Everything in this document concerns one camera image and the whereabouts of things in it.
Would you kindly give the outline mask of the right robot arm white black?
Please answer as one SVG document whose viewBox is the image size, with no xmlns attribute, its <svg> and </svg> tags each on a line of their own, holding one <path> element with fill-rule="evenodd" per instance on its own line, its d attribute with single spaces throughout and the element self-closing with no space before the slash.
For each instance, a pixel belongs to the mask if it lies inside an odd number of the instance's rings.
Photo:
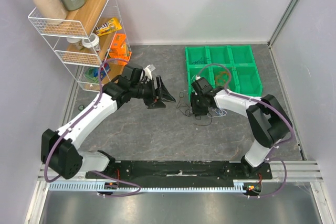
<svg viewBox="0 0 336 224">
<path fill-rule="evenodd" d="M 212 87 L 205 78 L 197 78 L 192 87 L 192 111 L 208 112 L 209 108 L 226 109 L 245 116 L 254 142 L 241 159 L 240 172 L 254 178 L 273 147 L 289 133 L 294 136 L 292 123 L 273 95 L 251 97 L 231 91 L 225 86 Z"/>
</svg>

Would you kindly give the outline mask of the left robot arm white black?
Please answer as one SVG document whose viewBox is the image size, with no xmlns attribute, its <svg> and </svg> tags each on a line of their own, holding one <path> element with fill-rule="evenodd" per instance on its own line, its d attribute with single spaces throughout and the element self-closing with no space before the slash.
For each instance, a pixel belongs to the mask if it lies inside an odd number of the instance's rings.
<svg viewBox="0 0 336 224">
<path fill-rule="evenodd" d="M 165 108 L 176 99 L 168 92 L 160 76 L 153 77 L 155 67 L 142 68 L 129 63 L 123 72 L 104 84 L 94 100 L 70 122 L 53 131 L 47 129 L 41 137 L 41 161 L 64 179 L 78 172 L 96 170 L 103 178 L 115 173 L 112 156 L 103 152 L 78 150 L 87 136 L 108 116 L 132 98 L 143 100 L 149 109 Z"/>
</svg>

